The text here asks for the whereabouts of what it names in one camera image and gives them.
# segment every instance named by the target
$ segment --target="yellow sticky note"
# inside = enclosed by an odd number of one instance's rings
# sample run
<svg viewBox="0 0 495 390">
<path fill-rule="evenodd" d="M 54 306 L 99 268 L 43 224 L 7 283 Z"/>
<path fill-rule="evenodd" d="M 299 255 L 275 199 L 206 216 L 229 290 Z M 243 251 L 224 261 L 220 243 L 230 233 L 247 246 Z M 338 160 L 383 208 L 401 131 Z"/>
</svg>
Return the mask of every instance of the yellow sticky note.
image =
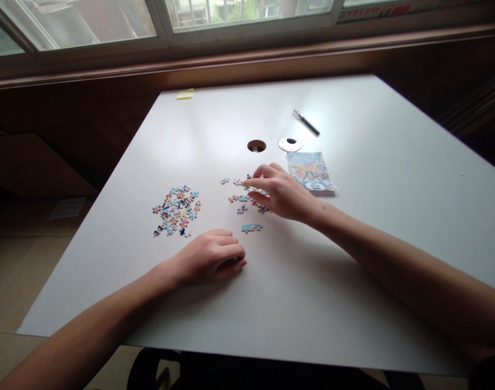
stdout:
<svg viewBox="0 0 495 390">
<path fill-rule="evenodd" d="M 177 95 L 177 100 L 191 99 L 193 97 L 193 88 L 185 89 L 179 92 Z"/>
</svg>

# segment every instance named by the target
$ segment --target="left hand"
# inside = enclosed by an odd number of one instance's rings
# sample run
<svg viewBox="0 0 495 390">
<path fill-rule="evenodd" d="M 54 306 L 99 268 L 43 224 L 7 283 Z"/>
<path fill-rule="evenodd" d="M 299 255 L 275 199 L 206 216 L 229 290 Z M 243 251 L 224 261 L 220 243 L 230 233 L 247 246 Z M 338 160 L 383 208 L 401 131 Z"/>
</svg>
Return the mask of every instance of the left hand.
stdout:
<svg viewBox="0 0 495 390">
<path fill-rule="evenodd" d="M 238 274 L 247 264 L 246 251 L 230 230 L 202 233 L 160 265 L 176 285 L 219 282 Z"/>
</svg>

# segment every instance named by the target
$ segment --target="cartoon illustration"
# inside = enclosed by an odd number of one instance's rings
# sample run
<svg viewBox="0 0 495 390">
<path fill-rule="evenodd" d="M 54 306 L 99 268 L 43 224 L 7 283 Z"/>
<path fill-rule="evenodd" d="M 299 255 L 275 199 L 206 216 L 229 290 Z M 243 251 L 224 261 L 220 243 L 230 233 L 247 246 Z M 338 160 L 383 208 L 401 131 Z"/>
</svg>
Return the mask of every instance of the cartoon illustration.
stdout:
<svg viewBox="0 0 495 390">
<path fill-rule="evenodd" d="M 309 191 L 338 191 L 332 183 L 322 152 L 288 153 L 291 176 Z"/>
</svg>

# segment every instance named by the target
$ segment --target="right hand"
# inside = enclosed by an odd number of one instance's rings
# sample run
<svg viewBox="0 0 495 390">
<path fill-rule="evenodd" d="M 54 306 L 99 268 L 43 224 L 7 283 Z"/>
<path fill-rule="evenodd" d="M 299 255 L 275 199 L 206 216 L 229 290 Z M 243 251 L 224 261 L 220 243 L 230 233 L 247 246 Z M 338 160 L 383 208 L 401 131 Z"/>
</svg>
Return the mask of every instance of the right hand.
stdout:
<svg viewBox="0 0 495 390">
<path fill-rule="evenodd" d="M 260 165 L 253 178 L 243 181 L 242 185 L 266 191 L 268 197 L 256 191 L 247 195 L 283 218 L 307 223 L 312 214 L 322 208 L 323 201 L 314 197 L 275 162 Z"/>
</svg>

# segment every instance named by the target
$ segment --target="white table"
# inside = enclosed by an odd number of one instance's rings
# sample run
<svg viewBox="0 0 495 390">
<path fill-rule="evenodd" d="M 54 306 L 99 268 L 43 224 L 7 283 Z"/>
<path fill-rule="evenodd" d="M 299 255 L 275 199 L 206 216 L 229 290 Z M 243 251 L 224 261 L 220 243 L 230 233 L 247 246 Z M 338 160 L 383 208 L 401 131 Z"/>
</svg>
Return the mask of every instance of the white table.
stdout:
<svg viewBox="0 0 495 390">
<path fill-rule="evenodd" d="M 250 208 L 245 178 L 286 166 L 277 143 L 322 151 L 340 188 L 327 200 L 495 287 L 495 168 L 375 76 L 162 93 L 19 329 L 50 336 L 190 239 L 153 238 L 152 207 L 173 186 L 199 192 L 189 229 L 231 229 L 242 274 L 182 290 L 128 344 L 330 365 L 466 375 L 470 363 L 316 231 Z M 300 110 L 321 132 L 292 116 Z M 268 145 L 250 152 L 248 141 Z M 229 177 L 230 183 L 219 181 Z M 243 223 L 261 223 L 245 235 Z"/>
</svg>

